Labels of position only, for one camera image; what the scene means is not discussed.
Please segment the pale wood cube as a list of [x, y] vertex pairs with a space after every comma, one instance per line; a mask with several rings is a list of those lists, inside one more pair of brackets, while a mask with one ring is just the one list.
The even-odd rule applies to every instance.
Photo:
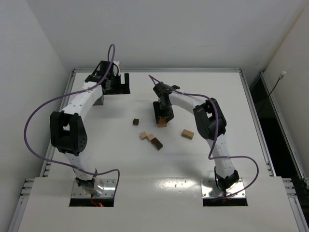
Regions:
[[141, 139], [141, 140], [144, 140], [144, 139], [146, 139], [146, 138], [147, 138], [147, 133], [144, 132], [144, 131], [141, 132], [141, 133], [140, 133], [140, 139]]

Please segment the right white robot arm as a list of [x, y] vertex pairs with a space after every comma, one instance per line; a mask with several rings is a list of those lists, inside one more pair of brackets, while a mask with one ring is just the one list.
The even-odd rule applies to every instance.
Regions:
[[226, 193], [239, 180], [226, 145], [226, 119], [216, 99], [202, 101], [178, 89], [178, 86], [169, 87], [162, 82], [155, 84], [153, 90], [158, 97], [158, 101], [153, 102], [156, 124], [168, 123], [174, 118], [174, 105], [190, 112], [195, 118], [198, 133], [211, 148], [209, 159], [215, 162], [217, 187]]

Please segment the smoky transparent plastic box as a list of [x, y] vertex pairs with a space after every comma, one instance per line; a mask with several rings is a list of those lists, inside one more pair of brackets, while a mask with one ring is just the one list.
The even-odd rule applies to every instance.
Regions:
[[104, 96], [100, 96], [94, 103], [93, 106], [103, 105], [104, 104]]

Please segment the dark wood arch block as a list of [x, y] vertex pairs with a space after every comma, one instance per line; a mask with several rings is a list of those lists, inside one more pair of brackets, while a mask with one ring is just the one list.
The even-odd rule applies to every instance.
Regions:
[[151, 140], [151, 143], [156, 147], [157, 150], [163, 148], [163, 144], [156, 137]]

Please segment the light wood long block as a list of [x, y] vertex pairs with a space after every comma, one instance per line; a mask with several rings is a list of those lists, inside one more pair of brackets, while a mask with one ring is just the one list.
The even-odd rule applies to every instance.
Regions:
[[162, 118], [161, 119], [161, 127], [167, 127], [167, 122], [166, 122], [166, 119], [165, 118]]
[[161, 119], [162, 119], [162, 118], [159, 119], [158, 124], [157, 124], [158, 127], [160, 127], [160, 128], [162, 128], [162, 127], [161, 127]]

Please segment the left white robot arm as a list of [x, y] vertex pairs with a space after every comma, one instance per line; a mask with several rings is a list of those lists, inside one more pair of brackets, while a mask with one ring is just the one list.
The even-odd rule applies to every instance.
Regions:
[[68, 159], [78, 187], [90, 195], [99, 195], [96, 168], [84, 152], [87, 134], [83, 120], [92, 106], [102, 105], [104, 95], [130, 94], [129, 75], [121, 83], [119, 62], [101, 61], [84, 80], [81, 92], [66, 107], [50, 115], [51, 144]]

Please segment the tan wood cube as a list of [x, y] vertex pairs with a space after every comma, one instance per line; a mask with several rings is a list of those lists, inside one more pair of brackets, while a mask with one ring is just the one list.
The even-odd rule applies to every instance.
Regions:
[[152, 141], [154, 138], [155, 138], [155, 136], [153, 134], [148, 134], [147, 135], [148, 141]]

